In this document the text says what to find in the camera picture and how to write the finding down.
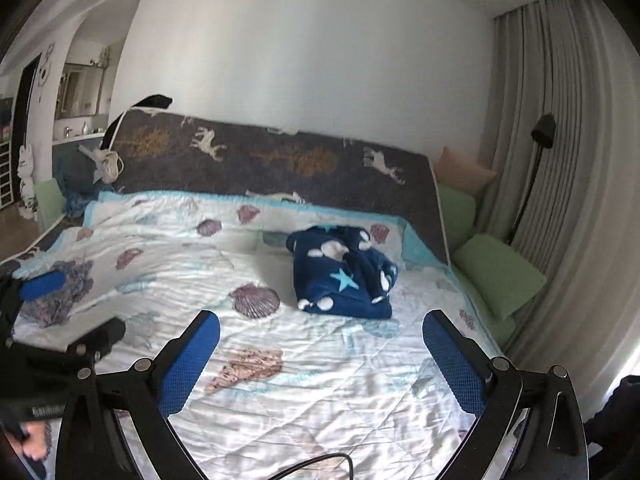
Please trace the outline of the person left hand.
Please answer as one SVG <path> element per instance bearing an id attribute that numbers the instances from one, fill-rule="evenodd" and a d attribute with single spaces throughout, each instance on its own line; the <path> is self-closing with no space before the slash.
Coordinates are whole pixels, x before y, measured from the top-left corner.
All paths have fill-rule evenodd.
<path id="1" fill-rule="evenodd" d="M 18 439 L 10 432 L 6 433 L 13 451 L 36 462 L 45 460 L 51 448 L 50 424 L 44 420 L 21 422 L 20 429 L 22 436 Z"/>

